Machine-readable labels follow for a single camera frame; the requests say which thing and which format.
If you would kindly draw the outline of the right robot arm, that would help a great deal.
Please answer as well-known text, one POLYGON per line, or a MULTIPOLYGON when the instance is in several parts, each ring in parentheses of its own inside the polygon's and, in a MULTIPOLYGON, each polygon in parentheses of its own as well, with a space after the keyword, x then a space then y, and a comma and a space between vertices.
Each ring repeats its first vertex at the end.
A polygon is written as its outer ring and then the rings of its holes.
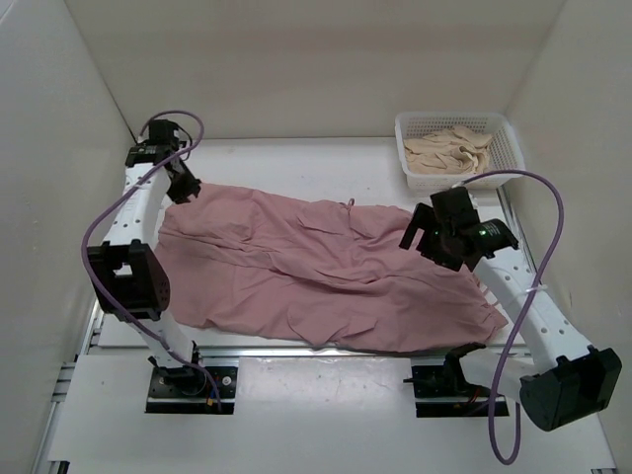
POLYGON ((481 220, 465 188, 418 203, 400 246, 442 270, 471 271, 497 298, 531 355, 521 362, 469 343, 449 351, 441 371, 417 386, 435 396, 495 388, 545 432, 608 407, 621 359, 612 349, 596 348, 534 285, 513 233, 500 219, 481 220))

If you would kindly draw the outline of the pink trousers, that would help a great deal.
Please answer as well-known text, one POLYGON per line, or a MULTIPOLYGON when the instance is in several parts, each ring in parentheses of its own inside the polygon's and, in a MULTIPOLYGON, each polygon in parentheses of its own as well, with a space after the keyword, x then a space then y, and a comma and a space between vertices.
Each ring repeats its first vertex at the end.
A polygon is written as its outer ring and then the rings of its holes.
POLYGON ((190 327, 388 353, 492 340, 507 321, 476 278, 400 248, 410 218, 206 184, 166 210, 155 253, 190 327))

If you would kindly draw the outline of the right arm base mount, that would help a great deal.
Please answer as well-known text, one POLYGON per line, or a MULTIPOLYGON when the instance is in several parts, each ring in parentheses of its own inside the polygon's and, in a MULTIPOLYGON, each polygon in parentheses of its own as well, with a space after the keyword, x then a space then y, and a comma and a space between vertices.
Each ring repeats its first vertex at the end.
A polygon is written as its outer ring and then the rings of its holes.
POLYGON ((411 375, 404 378, 403 383, 413 388, 418 419, 488 416, 490 382, 475 384, 463 369, 463 362, 471 355, 497 356, 480 343, 409 353, 411 375))

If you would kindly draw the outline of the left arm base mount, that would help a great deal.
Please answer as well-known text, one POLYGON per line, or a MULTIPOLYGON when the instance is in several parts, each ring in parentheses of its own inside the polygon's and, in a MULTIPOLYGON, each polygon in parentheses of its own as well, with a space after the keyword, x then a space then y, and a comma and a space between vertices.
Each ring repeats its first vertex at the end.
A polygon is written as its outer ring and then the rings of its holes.
POLYGON ((213 382, 190 367, 159 367, 151 356, 152 373, 145 412, 174 415, 232 415, 238 385, 237 365, 207 365, 213 382))

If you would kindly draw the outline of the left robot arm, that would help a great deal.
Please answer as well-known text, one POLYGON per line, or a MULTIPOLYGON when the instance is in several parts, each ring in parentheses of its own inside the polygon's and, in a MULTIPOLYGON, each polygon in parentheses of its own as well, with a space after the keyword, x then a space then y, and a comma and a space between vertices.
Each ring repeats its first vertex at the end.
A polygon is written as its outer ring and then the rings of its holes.
POLYGON ((196 395, 207 372, 169 311, 170 282, 151 244, 164 199, 188 203, 201 188, 186 163, 200 140, 170 117, 158 113, 142 127, 124 161, 123 194, 89 225, 81 258, 101 309, 141 336, 160 376, 196 395))

